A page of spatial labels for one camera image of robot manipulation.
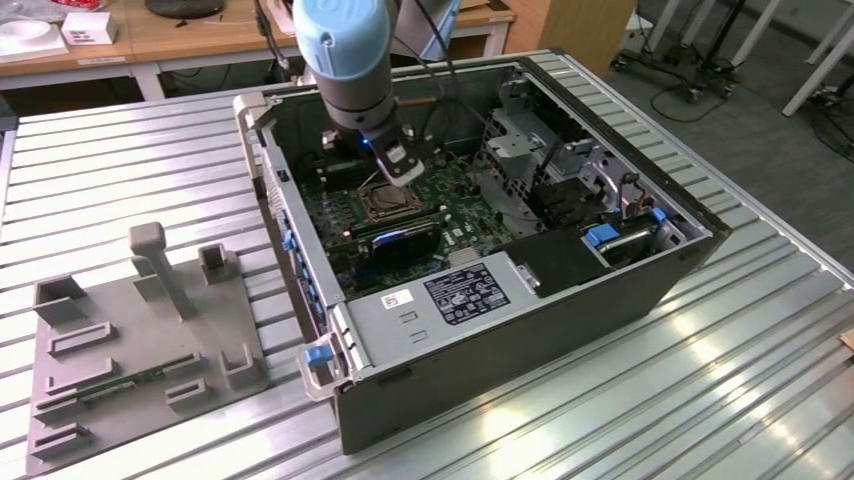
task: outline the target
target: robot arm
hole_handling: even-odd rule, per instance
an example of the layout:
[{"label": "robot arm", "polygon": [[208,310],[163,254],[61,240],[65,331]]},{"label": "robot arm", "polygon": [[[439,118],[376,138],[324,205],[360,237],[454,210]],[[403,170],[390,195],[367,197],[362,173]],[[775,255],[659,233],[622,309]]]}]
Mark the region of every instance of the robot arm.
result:
[{"label": "robot arm", "polygon": [[[450,37],[460,0],[434,1],[444,12],[439,30]],[[423,172],[420,145],[403,132],[395,116],[390,48],[400,12],[411,29],[427,25],[420,9],[399,0],[296,0],[294,25],[300,53],[314,70],[326,109],[340,131],[371,147],[386,178],[395,186]],[[420,21],[414,15],[422,15]],[[435,57],[435,39],[423,51]]]}]

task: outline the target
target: power supply label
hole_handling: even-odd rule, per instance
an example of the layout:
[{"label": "power supply label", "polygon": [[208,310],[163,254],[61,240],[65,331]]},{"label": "power supply label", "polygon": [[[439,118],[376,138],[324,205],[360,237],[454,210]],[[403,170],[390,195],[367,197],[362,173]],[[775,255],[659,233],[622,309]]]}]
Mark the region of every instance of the power supply label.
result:
[{"label": "power supply label", "polygon": [[510,305],[510,299],[482,263],[424,282],[424,287],[451,325]]}]

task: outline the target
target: circuit board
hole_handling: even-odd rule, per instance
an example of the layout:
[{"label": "circuit board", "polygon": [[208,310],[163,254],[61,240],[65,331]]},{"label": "circuit board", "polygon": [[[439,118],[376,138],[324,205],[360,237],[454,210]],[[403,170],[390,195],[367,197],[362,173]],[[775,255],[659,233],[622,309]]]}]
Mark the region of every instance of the circuit board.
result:
[{"label": "circuit board", "polygon": [[[456,157],[451,161],[432,159],[426,163],[426,173],[402,189],[398,198],[383,199],[402,207],[390,209],[400,212],[399,221],[378,220],[371,202],[366,201],[366,191],[383,192],[380,189],[388,188],[383,180],[334,192],[303,189],[308,214],[351,300],[442,271],[452,266],[448,255],[454,252],[468,249],[486,256],[514,238],[471,182],[468,164]],[[364,268],[364,241],[354,240],[358,232],[399,229],[414,221],[440,225],[442,238],[435,252],[400,268]]]}]

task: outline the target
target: gray floor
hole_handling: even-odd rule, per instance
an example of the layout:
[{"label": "gray floor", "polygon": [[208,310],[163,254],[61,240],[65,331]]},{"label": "gray floor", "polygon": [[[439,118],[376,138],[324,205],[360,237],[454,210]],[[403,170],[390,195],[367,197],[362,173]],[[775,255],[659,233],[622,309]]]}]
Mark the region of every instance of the gray floor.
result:
[{"label": "gray floor", "polygon": [[[665,3],[666,0],[642,0],[641,11],[658,16]],[[682,3],[671,26],[682,25],[694,2]],[[706,50],[725,13],[726,7],[718,4],[697,41],[701,51]],[[754,20],[742,15],[722,51],[723,58],[733,57],[753,25]],[[806,107],[793,118],[779,113],[813,71],[803,63],[810,52],[807,45],[770,29],[739,70],[743,86],[718,110],[691,124],[667,120],[650,108],[650,97],[677,82],[673,77],[633,66],[623,72],[611,72],[607,82],[789,224],[854,270],[854,164],[817,140]],[[831,73],[829,83],[838,83],[851,72],[851,67],[841,65]],[[699,104],[690,105],[666,95],[657,105],[669,115],[691,118],[718,101],[705,98]],[[841,123],[854,133],[853,119],[854,115],[845,116]]]}]

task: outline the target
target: slotted metal table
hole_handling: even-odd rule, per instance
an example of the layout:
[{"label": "slotted metal table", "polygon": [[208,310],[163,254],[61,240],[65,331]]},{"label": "slotted metal table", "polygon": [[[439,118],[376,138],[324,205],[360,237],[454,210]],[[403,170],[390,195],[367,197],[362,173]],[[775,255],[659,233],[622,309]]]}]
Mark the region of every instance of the slotted metal table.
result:
[{"label": "slotted metal table", "polygon": [[303,393],[300,334],[242,159],[236,92],[25,118],[0,163],[0,478],[25,476],[33,282],[240,254],[274,386],[49,478],[849,478],[851,274],[567,56],[530,54],[735,232],[647,317],[396,437],[340,453]]}]

